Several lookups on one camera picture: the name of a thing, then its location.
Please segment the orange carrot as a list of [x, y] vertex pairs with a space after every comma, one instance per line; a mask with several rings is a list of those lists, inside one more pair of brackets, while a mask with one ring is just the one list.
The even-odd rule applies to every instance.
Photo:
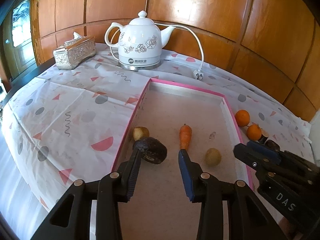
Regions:
[[180, 149], [181, 150], [188, 150], [190, 141], [192, 137], [192, 129], [190, 126], [184, 124], [180, 128], [180, 133], [179, 133], [179, 139], [180, 139]]

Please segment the beige round fruit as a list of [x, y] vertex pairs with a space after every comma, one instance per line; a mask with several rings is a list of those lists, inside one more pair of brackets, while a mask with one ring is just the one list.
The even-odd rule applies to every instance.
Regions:
[[217, 166], [221, 163], [221, 153], [216, 148], [210, 148], [205, 154], [205, 163], [207, 166]]
[[144, 137], [149, 137], [150, 132], [146, 127], [135, 127], [132, 131], [134, 141], [138, 141]]

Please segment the wooden panel cabinet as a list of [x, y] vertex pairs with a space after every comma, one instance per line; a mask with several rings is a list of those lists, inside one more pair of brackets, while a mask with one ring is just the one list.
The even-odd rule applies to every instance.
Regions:
[[99, 43], [145, 10], [173, 31], [168, 50], [220, 67], [310, 121], [319, 110], [319, 19], [303, 0], [31, 0], [36, 61], [73, 33]]

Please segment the orange tangerine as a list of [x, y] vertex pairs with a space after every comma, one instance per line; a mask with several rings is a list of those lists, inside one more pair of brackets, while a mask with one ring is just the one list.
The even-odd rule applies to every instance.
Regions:
[[234, 117], [239, 127], [245, 127], [250, 123], [250, 115], [244, 109], [238, 110]]
[[249, 140], [257, 141], [262, 135], [261, 128], [257, 124], [252, 124], [247, 128], [246, 135]]

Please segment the orange tangerine front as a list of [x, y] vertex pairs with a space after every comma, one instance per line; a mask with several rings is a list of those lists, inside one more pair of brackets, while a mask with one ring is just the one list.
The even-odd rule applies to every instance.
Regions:
[[261, 128], [257, 124], [252, 124], [247, 128], [246, 135], [249, 140], [257, 141], [262, 135]]

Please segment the wooden framed glass door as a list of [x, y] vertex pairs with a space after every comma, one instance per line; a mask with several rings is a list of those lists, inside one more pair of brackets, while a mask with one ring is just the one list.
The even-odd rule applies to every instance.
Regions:
[[6, 90], [37, 67], [30, 21], [31, 0], [16, 0], [1, 24], [1, 81]]

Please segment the pink shallow tray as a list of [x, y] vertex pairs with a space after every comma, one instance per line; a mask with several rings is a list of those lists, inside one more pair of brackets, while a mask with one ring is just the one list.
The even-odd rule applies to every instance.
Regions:
[[135, 127], [146, 127], [152, 138], [167, 148], [160, 164], [143, 160], [134, 193], [119, 204], [123, 239], [195, 239], [201, 204], [186, 194], [191, 179], [183, 180], [185, 161], [180, 154], [180, 129], [191, 128], [189, 159], [206, 175], [252, 185], [249, 168], [235, 158], [233, 149], [242, 143], [226, 97], [208, 89], [151, 79], [131, 116], [118, 153], [119, 162], [132, 154]]

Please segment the patterned white tablecloth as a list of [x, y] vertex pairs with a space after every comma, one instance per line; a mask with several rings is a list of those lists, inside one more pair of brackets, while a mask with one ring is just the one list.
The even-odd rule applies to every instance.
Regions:
[[311, 125], [243, 79], [168, 50], [158, 68], [132, 72], [97, 44], [96, 55], [74, 70], [50, 64], [4, 106], [1, 214], [20, 239], [31, 239], [76, 180], [89, 183], [117, 169], [131, 116], [151, 79], [223, 94], [233, 115], [248, 111], [282, 150], [313, 161]]

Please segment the small dark cut cylinder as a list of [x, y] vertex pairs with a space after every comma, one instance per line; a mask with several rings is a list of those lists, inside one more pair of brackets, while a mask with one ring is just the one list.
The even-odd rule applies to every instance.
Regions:
[[264, 129], [262, 129], [261, 130], [261, 137], [258, 140], [258, 142], [261, 143], [261, 144], [264, 144], [267, 141], [268, 137], [269, 137], [268, 132], [265, 131]]

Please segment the white ceramic electric kettle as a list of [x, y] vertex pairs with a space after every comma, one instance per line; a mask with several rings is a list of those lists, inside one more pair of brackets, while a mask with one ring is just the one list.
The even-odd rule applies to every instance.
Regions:
[[[112, 44], [108, 39], [112, 29], [118, 28], [118, 42]], [[105, 33], [105, 43], [111, 48], [118, 49], [118, 66], [124, 69], [138, 71], [153, 69], [159, 66], [162, 48], [169, 42], [175, 27], [170, 25], [160, 30], [147, 13], [142, 10], [138, 17], [123, 26], [113, 22]]]

